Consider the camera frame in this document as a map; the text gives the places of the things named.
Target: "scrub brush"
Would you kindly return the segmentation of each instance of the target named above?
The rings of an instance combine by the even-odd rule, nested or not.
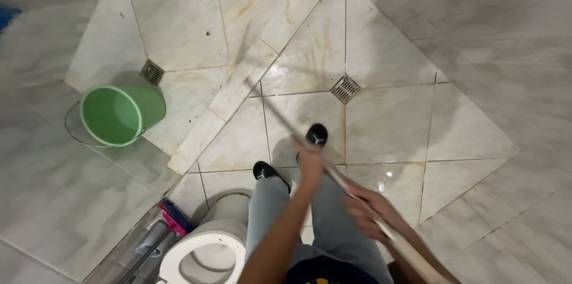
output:
[[[163,218],[170,230],[185,236],[195,229],[190,223],[190,217],[168,198],[161,199],[157,206],[161,207]]]

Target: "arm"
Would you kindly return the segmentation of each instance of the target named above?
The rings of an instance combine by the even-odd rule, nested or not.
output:
[[[319,149],[300,151],[300,186],[268,234],[264,236],[244,266],[239,284],[281,283],[288,271],[300,237],[300,228],[320,185],[323,165]]]
[[[433,268],[448,278],[453,283],[460,283],[453,274],[451,274],[445,266],[443,266],[435,256],[429,251],[421,237],[405,222],[399,215],[397,210],[390,204],[390,202],[381,194],[374,191],[365,189],[355,183],[351,183],[348,191],[355,196],[360,197],[362,200],[354,199],[347,196],[344,203],[348,207],[349,213],[354,217],[358,227],[362,232],[370,238],[380,241],[387,247],[395,259],[395,263],[400,267],[401,271],[412,283],[425,283],[425,281],[417,274],[413,267],[391,246],[387,237],[380,231],[379,227],[375,224],[374,219],[378,218],[375,213],[367,208],[373,208],[381,217],[394,228],[396,232],[401,234],[418,251],[418,253],[431,265]]]

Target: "shoe logo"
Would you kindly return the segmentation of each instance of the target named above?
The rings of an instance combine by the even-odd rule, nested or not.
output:
[[[314,144],[319,144],[320,141],[324,141],[324,139],[319,139],[315,134],[312,134],[314,136]]]

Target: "person's hand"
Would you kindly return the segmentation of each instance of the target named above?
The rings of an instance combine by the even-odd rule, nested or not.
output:
[[[411,227],[405,222],[389,200],[382,194],[366,189],[354,182],[348,183],[348,193],[359,197],[345,196],[343,203],[354,218],[357,227],[366,236],[388,245],[388,239],[374,222],[382,218],[397,232],[408,231]]]
[[[292,138],[292,142],[300,152],[301,184],[310,185],[311,187],[319,185],[322,173],[324,172],[322,148],[302,144],[294,137]]]

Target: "green bucket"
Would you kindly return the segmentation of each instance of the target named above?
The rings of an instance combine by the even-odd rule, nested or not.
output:
[[[97,141],[124,147],[161,121],[166,110],[165,100],[152,87],[98,85],[83,95],[80,118]]]

